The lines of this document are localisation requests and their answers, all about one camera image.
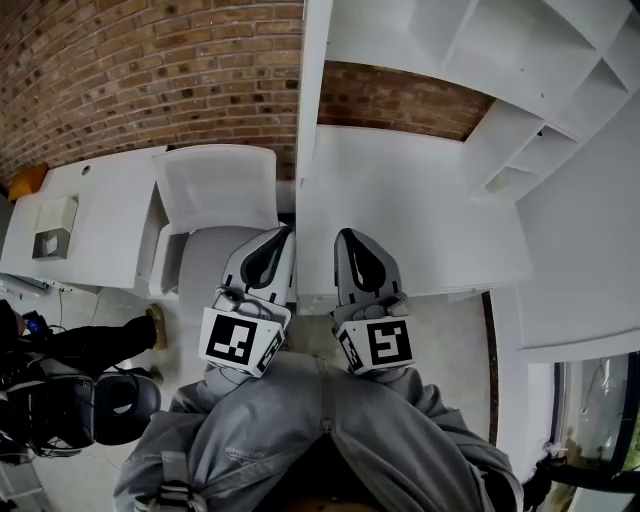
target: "white desk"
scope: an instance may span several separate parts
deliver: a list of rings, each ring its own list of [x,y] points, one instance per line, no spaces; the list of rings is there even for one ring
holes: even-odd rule
[[[59,167],[37,194],[15,205],[0,272],[35,279],[134,289],[150,272],[162,224],[151,157],[166,146],[103,156]],[[66,259],[33,260],[33,232],[43,201],[78,201]]]

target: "black pants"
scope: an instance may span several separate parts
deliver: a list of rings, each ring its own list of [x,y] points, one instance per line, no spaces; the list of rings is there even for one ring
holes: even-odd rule
[[[96,378],[114,364],[137,356],[156,342],[149,316],[134,318],[123,327],[79,327],[46,337],[27,337],[39,352]]]

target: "metal frame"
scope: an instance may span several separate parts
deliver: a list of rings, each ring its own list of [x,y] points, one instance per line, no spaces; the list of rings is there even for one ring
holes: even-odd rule
[[[607,470],[595,470],[567,466],[564,459],[551,457],[538,463],[553,481],[584,489],[612,493],[636,493],[640,489],[640,472],[622,471],[633,439],[636,418],[640,410],[640,352],[628,355],[627,387],[622,412],[622,422],[616,446]],[[554,365],[554,403],[550,442],[560,440],[564,415],[567,364]]]

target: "white shelf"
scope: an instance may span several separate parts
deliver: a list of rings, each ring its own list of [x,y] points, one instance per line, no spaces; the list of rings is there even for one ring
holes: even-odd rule
[[[581,140],[591,138],[629,98],[629,92],[601,60],[558,113]]]
[[[629,0],[545,0],[596,49],[605,50],[632,10]]]
[[[532,172],[505,167],[478,192],[476,197],[514,203],[531,192],[541,181],[542,178]]]
[[[327,60],[355,62],[435,76],[435,63],[422,52],[407,30],[367,25],[347,19],[332,21]]]
[[[540,0],[480,0],[445,79],[540,113],[559,105],[595,64],[595,49]]]
[[[478,0],[416,0],[409,32],[438,65],[449,58],[460,29]]]
[[[335,0],[328,60],[437,76],[477,0]]]
[[[476,195],[544,126],[544,120],[496,100],[464,144],[461,170]]]
[[[609,48],[606,61],[629,92],[638,89],[640,86],[640,15],[636,11],[631,13]]]
[[[548,176],[578,149],[578,143],[562,133],[545,126],[509,162],[511,167]]]

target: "white panel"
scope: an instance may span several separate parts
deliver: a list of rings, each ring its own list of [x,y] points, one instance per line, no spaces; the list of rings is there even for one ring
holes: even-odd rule
[[[310,172],[318,123],[327,34],[333,0],[305,2],[304,44],[300,69],[300,104],[296,149],[296,181]]]
[[[540,439],[551,431],[551,367],[527,365],[520,354],[522,331],[516,289],[492,290],[491,305],[500,363],[497,447],[509,456],[514,474],[524,482],[540,459]]]
[[[334,19],[327,44],[327,60],[370,64],[437,76],[436,63],[406,29],[372,26],[350,19]]]
[[[537,174],[505,167],[475,197],[513,203],[533,190],[540,181]]]
[[[278,227],[272,150],[206,144],[163,153],[153,160],[173,233],[214,226]]]
[[[418,0],[409,32],[422,50],[440,64],[465,21],[467,11],[475,3],[471,0]]]
[[[634,11],[607,52],[606,57],[611,68],[631,92],[640,86],[639,55],[640,15]]]
[[[636,95],[518,203],[534,267],[534,279],[518,285],[526,346],[576,342],[640,325],[639,132]]]
[[[537,23],[537,13],[528,6],[511,1],[482,0],[460,45],[476,48],[501,65],[517,65]]]
[[[545,0],[593,46],[607,48],[631,12],[628,0]]]
[[[578,144],[560,132],[545,126],[509,162],[511,167],[548,176],[573,155]]]
[[[496,101],[464,145],[461,168],[468,193],[478,193],[543,124],[539,117]]]
[[[416,1],[423,0],[334,0],[331,23],[344,21],[405,30]]]
[[[572,133],[588,139],[595,134],[629,98],[629,93],[604,61],[565,103],[558,116]]]
[[[445,69],[456,83],[542,113],[595,65],[593,47],[538,0],[480,0]]]
[[[333,242],[352,227],[397,260],[410,295],[527,278],[511,205],[467,197],[457,173],[462,144],[385,130],[320,126],[314,174],[298,192],[298,293],[336,294]]]

